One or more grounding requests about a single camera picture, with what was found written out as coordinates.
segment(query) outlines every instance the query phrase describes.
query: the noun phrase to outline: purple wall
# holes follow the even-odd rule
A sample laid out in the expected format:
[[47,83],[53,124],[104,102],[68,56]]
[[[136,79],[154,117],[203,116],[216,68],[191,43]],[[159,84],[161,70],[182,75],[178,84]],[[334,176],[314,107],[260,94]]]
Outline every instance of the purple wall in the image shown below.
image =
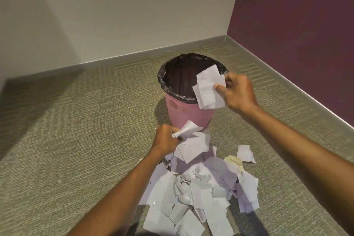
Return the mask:
[[227,34],[354,126],[354,0],[236,0]]

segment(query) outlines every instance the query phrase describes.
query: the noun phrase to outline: hand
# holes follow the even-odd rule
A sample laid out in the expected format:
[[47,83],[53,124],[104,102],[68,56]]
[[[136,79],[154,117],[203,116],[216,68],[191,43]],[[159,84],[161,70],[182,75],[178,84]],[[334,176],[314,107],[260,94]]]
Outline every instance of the hand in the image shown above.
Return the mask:
[[224,98],[226,105],[237,113],[248,114],[257,107],[252,82],[243,74],[225,74],[226,87],[215,84],[214,89]]
[[179,128],[171,125],[162,124],[158,126],[150,152],[157,153],[161,159],[167,154],[174,152],[179,144],[179,140],[173,138],[171,135],[177,131],[179,131]]

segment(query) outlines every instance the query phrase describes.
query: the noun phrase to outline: carpeted floor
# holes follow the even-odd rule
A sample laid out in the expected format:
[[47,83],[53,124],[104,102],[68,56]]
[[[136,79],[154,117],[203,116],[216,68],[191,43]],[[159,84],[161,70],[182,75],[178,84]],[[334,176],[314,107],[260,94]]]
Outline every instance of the carpeted floor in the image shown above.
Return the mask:
[[[252,62],[229,42],[185,49],[248,75],[259,104],[324,147],[354,162],[353,142],[320,111]],[[169,122],[157,81],[160,66],[182,52],[8,85],[1,97],[0,234],[64,235],[149,150],[158,123]],[[216,111],[207,131],[221,158],[250,144],[257,164],[260,209],[228,210],[236,234],[340,235],[316,202],[259,133],[228,109]],[[141,231],[148,207],[139,207],[131,233]]]

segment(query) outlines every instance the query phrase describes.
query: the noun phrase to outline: trash can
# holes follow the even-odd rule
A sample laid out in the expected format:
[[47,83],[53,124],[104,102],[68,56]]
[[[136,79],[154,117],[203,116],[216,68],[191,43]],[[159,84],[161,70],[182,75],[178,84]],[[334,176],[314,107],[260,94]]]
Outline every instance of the trash can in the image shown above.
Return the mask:
[[214,109],[200,109],[192,87],[197,84],[197,74],[212,65],[217,65],[220,74],[228,72],[220,62],[196,53],[181,54],[161,66],[157,79],[165,91],[173,126],[180,129],[189,120],[206,128],[210,122]]

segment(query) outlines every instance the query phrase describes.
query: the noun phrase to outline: person's left hand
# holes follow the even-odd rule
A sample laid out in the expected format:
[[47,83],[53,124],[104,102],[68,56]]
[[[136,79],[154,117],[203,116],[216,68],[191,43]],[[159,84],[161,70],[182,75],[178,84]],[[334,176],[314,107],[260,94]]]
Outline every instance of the person's left hand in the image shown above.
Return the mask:
[[179,128],[171,125],[162,124],[158,126],[150,152],[157,153],[161,159],[167,154],[174,152],[179,144],[179,140],[173,138],[171,135],[177,131],[179,131]]

